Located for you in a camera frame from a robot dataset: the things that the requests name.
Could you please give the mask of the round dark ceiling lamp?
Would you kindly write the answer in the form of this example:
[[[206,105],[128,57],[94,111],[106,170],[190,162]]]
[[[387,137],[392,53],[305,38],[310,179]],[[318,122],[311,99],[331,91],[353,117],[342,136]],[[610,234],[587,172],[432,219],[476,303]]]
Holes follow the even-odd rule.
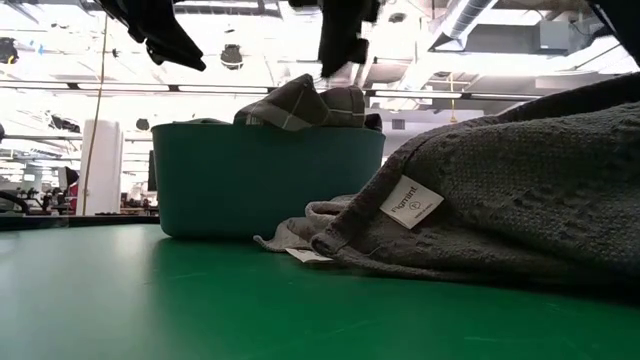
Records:
[[[244,65],[238,44],[226,44],[220,54],[220,62],[228,70],[240,70]]]

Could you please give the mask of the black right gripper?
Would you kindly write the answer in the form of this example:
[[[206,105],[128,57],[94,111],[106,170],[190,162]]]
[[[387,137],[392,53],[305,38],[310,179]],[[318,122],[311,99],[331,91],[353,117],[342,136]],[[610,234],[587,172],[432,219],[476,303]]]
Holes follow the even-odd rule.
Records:
[[[319,7],[323,13],[346,16],[350,20],[375,22],[381,0],[288,0],[293,8]],[[348,61],[357,40],[356,29],[346,22],[324,19],[319,43],[321,77],[330,78]],[[364,64],[368,57],[369,41],[359,38],[357,63]]]

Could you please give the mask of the dark grey checked towel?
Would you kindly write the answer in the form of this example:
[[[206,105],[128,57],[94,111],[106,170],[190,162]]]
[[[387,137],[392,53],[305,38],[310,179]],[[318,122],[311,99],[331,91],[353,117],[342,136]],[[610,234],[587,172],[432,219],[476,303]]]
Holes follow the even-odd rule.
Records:
[[[382,131],[377,113],[365,113],[365,97],[357,86],[318,92],[309,74],[271,91],[263,99],[241,108],[234,125],[264,125],[286,131],[309,127],[350,127]]]

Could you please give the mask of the teal plastic basket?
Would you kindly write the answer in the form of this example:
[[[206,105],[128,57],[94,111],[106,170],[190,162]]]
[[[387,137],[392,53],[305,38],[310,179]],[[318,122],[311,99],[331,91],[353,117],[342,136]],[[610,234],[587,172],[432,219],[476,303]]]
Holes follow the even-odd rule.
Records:
[[[381,166],[367,128],[167,123],[152,130],[160,225],[174,238],[270,237],[313,201],[354,194]]]

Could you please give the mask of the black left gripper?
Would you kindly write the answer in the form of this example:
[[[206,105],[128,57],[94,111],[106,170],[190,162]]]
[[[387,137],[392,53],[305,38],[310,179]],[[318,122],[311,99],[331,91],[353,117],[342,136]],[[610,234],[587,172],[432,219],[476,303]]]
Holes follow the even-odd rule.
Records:
[[[204,71],[203,52],[175,18],[180,0],[94,0],[112,18],[124,24],[137,42],[147,40],[147,53],[156,65],[172,62]]]

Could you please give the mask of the silver ceiling duct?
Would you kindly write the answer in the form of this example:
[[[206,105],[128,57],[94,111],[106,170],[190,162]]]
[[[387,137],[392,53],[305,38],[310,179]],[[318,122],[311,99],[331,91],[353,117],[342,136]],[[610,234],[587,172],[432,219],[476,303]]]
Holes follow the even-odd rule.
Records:
[[[469,34],[480,17],[499,0],[451,0],[444,14],[434,20],[430,51],[464,51]]]

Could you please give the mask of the dark grey plain towel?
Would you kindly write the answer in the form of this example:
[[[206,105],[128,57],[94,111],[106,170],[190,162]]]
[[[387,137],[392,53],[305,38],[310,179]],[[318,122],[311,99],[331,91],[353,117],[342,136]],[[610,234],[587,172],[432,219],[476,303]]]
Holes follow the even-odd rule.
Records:
[[[640,298],[640,73],[410,139],[310,244],[385,275]]]

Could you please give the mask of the black metal table frame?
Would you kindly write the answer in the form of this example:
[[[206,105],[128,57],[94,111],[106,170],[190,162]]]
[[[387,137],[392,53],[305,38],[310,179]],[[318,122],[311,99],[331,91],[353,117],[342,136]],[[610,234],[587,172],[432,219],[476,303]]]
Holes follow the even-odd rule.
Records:
[[[50,228],[159,224],[157,216],[90,215],[90,216],[18,216],[0,214],[0,232]]]

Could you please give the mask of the white building column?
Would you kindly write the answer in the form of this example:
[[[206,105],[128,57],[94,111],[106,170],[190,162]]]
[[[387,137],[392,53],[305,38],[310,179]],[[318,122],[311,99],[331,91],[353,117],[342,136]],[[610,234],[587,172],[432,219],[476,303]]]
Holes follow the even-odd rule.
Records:
[[[118,213],[124,136],[116,121],[84,123],[77,215]]]

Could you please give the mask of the light grey waffle towel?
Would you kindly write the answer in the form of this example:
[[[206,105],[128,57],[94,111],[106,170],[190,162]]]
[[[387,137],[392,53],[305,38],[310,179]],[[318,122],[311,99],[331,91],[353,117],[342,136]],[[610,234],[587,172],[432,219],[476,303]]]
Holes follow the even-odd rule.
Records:
[[[254,235],[253,240],[264,249],[287,253],[302,263],[332,262],[316,253],[311,238],[322,232],[349,204],[354,195],[342,195],[328,201],[315,201],[306,205],[303,217],[289,218],[280,223],[271,239]]]

